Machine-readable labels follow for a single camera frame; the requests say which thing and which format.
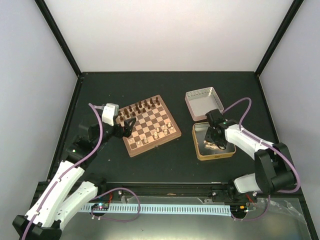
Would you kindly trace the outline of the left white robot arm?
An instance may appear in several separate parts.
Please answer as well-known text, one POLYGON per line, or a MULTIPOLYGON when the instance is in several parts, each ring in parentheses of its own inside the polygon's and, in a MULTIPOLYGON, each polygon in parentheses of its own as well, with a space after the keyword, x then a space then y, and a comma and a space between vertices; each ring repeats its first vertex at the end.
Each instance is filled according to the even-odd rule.
POLYGON ((60 239, 67 223, 86 203, 115 192, 115 189, 108 190, 105 178, 95 175, 88 176, 74 192, 70 191, 109 139, 130 137, 135 122, 136 118, 129 118, 116 123, 112 118, 108 124, 98 116, 97 120, 84 120, 79 124, 67 158, 59 164, 51 182, 27 213, 13 220, 21 240, 60 239))

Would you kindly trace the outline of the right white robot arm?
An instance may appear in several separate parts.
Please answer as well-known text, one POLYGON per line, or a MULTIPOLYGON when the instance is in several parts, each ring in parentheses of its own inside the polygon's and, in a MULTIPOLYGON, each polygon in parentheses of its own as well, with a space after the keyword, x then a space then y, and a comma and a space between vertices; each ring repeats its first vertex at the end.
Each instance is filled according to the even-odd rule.
POLYGON ((209 123, 204 138, 207 143, 222 150, 227 148, 227 144, 233 144, 254 160, 254 173, 231 181, 227 189, 230 200, 238 202, 249 192, 270 195, 274 192, 296 192, 300 188, 298 173, 284 143, 274 144, 259 139, 237 121, 225 119, 217 109, 205 116, 209 123))

